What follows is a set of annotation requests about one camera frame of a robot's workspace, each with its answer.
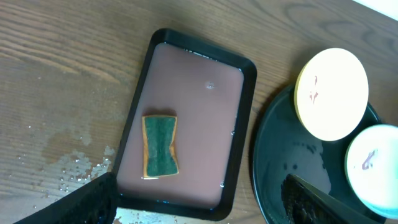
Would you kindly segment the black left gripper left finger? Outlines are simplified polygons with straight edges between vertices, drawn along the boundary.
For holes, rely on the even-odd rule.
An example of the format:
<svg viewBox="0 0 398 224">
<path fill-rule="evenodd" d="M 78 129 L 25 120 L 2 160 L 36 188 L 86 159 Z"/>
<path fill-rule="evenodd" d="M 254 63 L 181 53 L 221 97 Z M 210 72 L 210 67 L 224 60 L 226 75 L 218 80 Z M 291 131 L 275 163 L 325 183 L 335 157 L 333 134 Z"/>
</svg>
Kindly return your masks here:
<svg viewBox="0 0 398 224">
<path fill-rule="evenodd" d="M 112 224 L 117 202 L 116 175 L 107 172 L 15 224 Z"/>
</svg>

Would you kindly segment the mint green plate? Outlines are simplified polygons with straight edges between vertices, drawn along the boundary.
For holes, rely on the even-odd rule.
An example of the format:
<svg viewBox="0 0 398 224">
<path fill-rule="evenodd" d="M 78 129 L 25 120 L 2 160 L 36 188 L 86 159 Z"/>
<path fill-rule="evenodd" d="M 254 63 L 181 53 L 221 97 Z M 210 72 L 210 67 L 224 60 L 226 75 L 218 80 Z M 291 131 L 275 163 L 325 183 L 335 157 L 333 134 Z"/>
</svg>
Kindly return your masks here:
<svg viewBox="0 0 398 224">
<path fill-rule="evenodd" d="M 374 213 L 397 219 L 397 127 L 377 124 L 349 144 L 345 173 L 360 201 Z"/>
</svg>

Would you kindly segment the orange green sponge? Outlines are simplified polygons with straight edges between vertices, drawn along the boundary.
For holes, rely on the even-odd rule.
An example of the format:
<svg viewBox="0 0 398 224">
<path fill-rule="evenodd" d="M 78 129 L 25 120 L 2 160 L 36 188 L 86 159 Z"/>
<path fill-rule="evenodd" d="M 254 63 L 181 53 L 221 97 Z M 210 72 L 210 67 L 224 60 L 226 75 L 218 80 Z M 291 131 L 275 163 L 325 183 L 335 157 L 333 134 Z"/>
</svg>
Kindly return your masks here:
<svg viewBox="0 0 398 224">
<path fill-rule="evenodd" d="M 150 115 L 142 117 L 144 178 L 158 179 L 179 173 L 175 152 L 177 117 Z"/>
</svg>

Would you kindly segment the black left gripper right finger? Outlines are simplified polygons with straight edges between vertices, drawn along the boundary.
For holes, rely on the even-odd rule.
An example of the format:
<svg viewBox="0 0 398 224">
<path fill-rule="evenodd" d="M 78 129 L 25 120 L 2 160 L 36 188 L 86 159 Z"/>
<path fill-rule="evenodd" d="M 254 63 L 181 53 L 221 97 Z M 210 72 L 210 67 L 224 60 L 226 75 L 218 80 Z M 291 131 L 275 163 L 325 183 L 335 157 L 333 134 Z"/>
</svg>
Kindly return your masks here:
<svg viewBox="0 0 398 224">
<path fill-rule="evenodd" d="M 294 224 L 378 224 L 301 177 L 288 174 L 281 186 L 283 206 Z"/>
</svg>

